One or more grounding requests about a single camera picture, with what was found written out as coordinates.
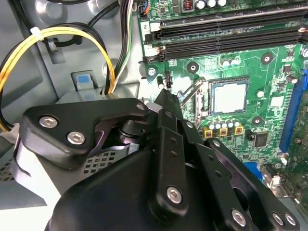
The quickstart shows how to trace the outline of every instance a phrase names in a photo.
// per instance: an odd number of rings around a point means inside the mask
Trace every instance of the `chip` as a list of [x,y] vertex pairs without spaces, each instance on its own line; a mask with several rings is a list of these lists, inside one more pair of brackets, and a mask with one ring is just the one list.
[[265,147],[268,142],[268,133],[262,132],[255,135],[254,147]]
[[211,138],[213,137],[213,131],[210,130],[209,128],[204,128],[204,138]]
[[180,13],[180,8],[178,6],[172,7],[173,13]]
[[242,126],[236,127],[236,128],[234,129],[234,134],[235,134],[235,135],[242,135],[243,132],[244,132],[244,128],[243,128]]
[[249,80],[225,79],[210,84],[210,112],[212,115],[244,112]]
[[219,130],[219,136],[227,136],[228,129],[227,128],[221,128]]

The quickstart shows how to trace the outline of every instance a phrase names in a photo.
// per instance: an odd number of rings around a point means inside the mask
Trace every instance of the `black wire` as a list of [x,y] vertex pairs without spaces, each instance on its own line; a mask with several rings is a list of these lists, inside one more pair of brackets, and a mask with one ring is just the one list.
[[75,5],[75,4],[81,4],[90,0],[72,0],[72,1],[64,1],[64,0],[47,0],[52,3],[60,3],[63,5]]
[[[13,53],[13,51],[16,49],[16,47],[19,45],[20,43],[18,43],[16,46],[14,46],[8,53],[7,55],[4,57],[1,65],[0,65],[0,71],[3,69],[5,63],[8,61],[9,57],[11,56],[11,54]],[[10,124],[4,117],[3,117],[3,113],[2,113],[2,109],[1,109],[1,104],[2,104],[2,97],[3,97],[3,89],[0,92],[0,120],[3,123],[3,126],[5,129],[7,129],[8,131],[11,131],[11,128],[14,127],[13,124]]]

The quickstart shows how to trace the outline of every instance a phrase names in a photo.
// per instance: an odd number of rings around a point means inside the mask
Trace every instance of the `silver screw head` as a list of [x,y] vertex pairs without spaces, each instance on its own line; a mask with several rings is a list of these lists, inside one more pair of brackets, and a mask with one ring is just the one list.
[[218,141],[213,141],[213,143],[217,146],[220,147],[220,143]]
[[236,223],[238,223],[240,226],[245,227],[246,226],[246,220],[244,216],[241,214],[240,211],[234,209],[231,211],[232,217],[235,220]]
[[193,128],[193,124],[191,122],[186,123],[189,128]]
[[283,226],[283,220],[280,218],[280,216],[277,213],[273,213],[273,217],[278,224]]
[[85,142],[86,138],[82,133],[77,131],[72,131],[67,135],[67,140],[71,144],[81,145]]
[[39,119],[39,124],[45,128],[54,128],[58,125],[58,121],[51,116],[44,116]]
[[282,166],[280,163],[275,164],[275,169],[280,169]]
[[156,74],[155,69],[154,69],[154,68],[149,68],[149,70],[148,70],[148,75],[153,76],[153,75],[155,75],[155,74]]
[[296,225],[295,220],[293,219],[293,217],[291,217],[289,214],[285,214],[285,218],[287,219],[287,221],[291,224],[291,225]]
[[182,195],[179,192],[178,189],[174,187],[167,188],[167,197],[170,201],[172,201],[175,204],[179,204],[182,202]]

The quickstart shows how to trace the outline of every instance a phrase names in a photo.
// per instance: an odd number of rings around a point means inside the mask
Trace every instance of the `capacitor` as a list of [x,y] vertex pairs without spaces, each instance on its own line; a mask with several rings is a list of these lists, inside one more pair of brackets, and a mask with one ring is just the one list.
[[165,87],[162,76],[157,77],[157,85],[159,89],[163,89]]
[[292,83],[292,84],[295,84],[295,83],[298,82],[298,79],[295,78],[295,77],[292,76],[292,75],[287,75],[287,76],[285,77],[285,80],[288,81],[289,83]]
[[203,1],[203,0],[196,1],[195,7],[199,11],[203,10],[205,8],[205,1]]
[[227,124],[228,128],[232,128],[233,125],[234,125],[231,120],[227,120],[226,124]]
[[258,91],[258,92],[257,92],[257,97],[258,97],[258,98],[264,97],[264,91],[261,91],[261,90]]
[[218,0],[217,6],[224,7],[227,4],[227,0]]
[[214,126],[216,129],[220,129],[221,128],[221,125],[219,122],[214,122]]
[[236,119],[232,120],[233,125],[237,128],[238,126],[240,126],[240,122],[237,121]]
[[207,123],[207,126],[208,126],[208,128],[209,128],[210,130],[214,130],[214,128],[215,128],[215,125],[213,124],[213,122],[208,122],[208,123]]
[[216,0],[207,0],[206,7],[213,8],[214,6],[216,6]]
[[227,128],[227,124],[225,121],[220,121],[221,128]]

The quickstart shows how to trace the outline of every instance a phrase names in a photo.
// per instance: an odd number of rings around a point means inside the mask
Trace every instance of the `electronic component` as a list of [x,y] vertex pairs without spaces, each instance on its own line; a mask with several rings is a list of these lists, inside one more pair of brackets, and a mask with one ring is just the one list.
[[197,0],[195,2],[195,7],[196,7],[196,10],[203,10],[205,8],[205,1],[204,0]]
[[159,89],[163,89],[165,87],[164,80],[161,75],[157,76],[157,85]]
[[207,126],[210,130],[214,130],[215,129],[215,125],[213,124],[213,122],[208,122]]
[[212,138],[213,137],[213,131],[210,130],[209,128],[203,128],[203,134],[204,138]]
[[206,1],[206,7],[213,8],[216,6],[216,0],[207,0]]
[[219,130],[219,136],[223,137],[223,136],[227,136],[228,135],[228,129],[227,128],[221,128]]
[[249,141],[253,141],[255,139],[255,134],[250,129],[245,130],[245,136]]
[[165,71],[165,82],[167,89],[170,89],[172,87],[172,76],[170,74],[170,71]]
[[194,11],[193,0],[181,0],[182,1],[182,12],[188,13]]
[[220,123],[217,122],[217,121],[214,122],[214,126],[215,126],[215,129],[220,129],[221,128]]
[[238,126],[241,125],[240,122],[237,121],[236,119],[233,119],[233,120],[232,120],[232,123],[233,123],[233,125],[234,125],[236,128],[237,128]]
[[224,7],[227,4],[227,0],[217,0],[217,6]]
[[285,72],[285,73],[291,72],[291,65],[284,65],[283,66],[283,72]]
[[226,121],[226,124],[228,125],[228,128],[232,128],[232,127],[234,126],[234,124],[232,123],[232,121],[229,120],[229,119]]
[[210,82],[210,113],[243,112],[249,80],[246,77]]
[[295,77],[292,76],[292,75],[287,75],[287,76],[285,77],[285,80],[288,81],[289,83],[292,83],[292,84],[295,84],[295,83],[298,82],[298,79],[295,78]]
[[255,134],[254,147],[265,147],[268,143],[268,132],[260,132]]
[[228,125],[226,124],[225,121],[220,121],[220,125],[221,125],[221,128],[227,128]]
[[173,11],[173,13],[180,13],[180,8],[179,8],[179,6],[174,6],[174,7],[172,7],[172,11]]
[[238,126],[234,128],[234,134],[235,135],[242,135],[244,133],[244,127],[243,126]]

